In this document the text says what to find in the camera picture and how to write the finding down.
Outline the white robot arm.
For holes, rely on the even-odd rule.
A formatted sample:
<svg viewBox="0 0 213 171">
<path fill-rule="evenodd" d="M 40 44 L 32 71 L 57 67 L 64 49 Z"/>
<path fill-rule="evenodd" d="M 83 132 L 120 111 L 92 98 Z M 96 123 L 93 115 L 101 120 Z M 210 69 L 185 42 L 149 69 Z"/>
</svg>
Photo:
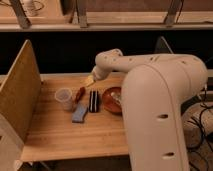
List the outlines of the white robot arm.
<svg viewBox="0 0 213 171">
<path fill-rule="evenodd" d="M 204 62 L 189 54 L 125 56 L 113 49 L 97 54 L 88 82 L 113 71 L 126 74 L 121 106 L 132 171 L 190 171 L 181 105 L 206 85 Z"/>
</svg>

